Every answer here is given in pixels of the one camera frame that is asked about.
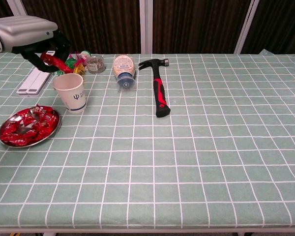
paper cup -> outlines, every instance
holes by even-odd
[[[54,78],[54,89],[70,113],[80,113],[87,106],[83,78],[78,74],[64,74]]]

tablecloth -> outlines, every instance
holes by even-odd
[[[37,103],[62,118],[41,144],[0,143],[0,228],[295,227],[295,55],[130,56],[136,66],[169,58],[169,116],[155,116],[151,68],[118,92],[115,55],[84,76],[76,115],[52,78],[38,97],[19,97],[33,67],[0,55],[0,125]]]

black rubber grip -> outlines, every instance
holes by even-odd
[[[165,100],[165,91],[161,78],[153,80],[153,88],[156,103],[156,117],[165,117],[171,112],[171,109],[167,106]]]

silver plate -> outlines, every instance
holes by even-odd
[[[37,121],[39,121],[39,116],[38,116],[37,114],[34,114],[34,113],[33,113],[34,109],[35,109],[35,107],[30,107],[30,108],[29,108],[29,111],[31,112],[32,116],[33,116]],[[10,143],[5,143],[5,142],[3,142],[1,139],[0,139],[0,142],[1,142],[3,145],[8,146],[8,147],[11,147],[11,148],[28,148],[28,147],[30,147],[30,146],[36,145],[36,144],[38,144],[38,143],[44,141],[45,139],[47,139],[47,138],[49,138],[51,135],[53,135],[54,132],[55,132],[55,131],[60,127],[60,125],[61,125],[61,118],[60,118],[60,115],[59,115],[59,113],[58,113],[55,109],[53,109],[53,115],[56,115],[56,116],[58,117],[58,124],[56,125],[56,127],[54,128],[54,130],[51,132],[51,134],[48,135],[47,137],[45,137],[45,138],[43,138],[43,139],[41,139],[41,140],[39,140],[39,141],[36,141],[35,143],[31,143],[31,144],[29,144],[29,145],[25,145],[25,146],[15,146],[15,145],[10,144]],[[10,121],[20,121],[21,119],[22,119],[21,116],[18,115],[18,114],[14,114],[14,115],[12,115],[9,119],[7,119],[7,120],[1,125],[1,127],[0,127],[0,136],[1,136],[1,134],[3,133],[4,128],[5,128],[6,124],[7,124],[7,122],[10,122]],[[19,127],[18,127],[18,129],[17,129],[17,131],[16,131],[16,133],[18,133],[18,134],[24,134],[24,133],[26,133],[27,131],[31,130],[31,126],[32,126],[32,124],[29,124],[28,126],[24,126],[24,125],[23,125],[23,122],[21,122],[20,125],[19,125]]]

hammer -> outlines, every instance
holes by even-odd
[[[153,69],[153,88],[156,102],[156,117],[165,117],[171,112],[171,109],[167,106],[167,103],[165,101],[164,86],[159,75],[158,67],[161,65],[168,66],[168,59],[151,59],[139,63],[139,70],[142,70],[149,66],[151,66]]]

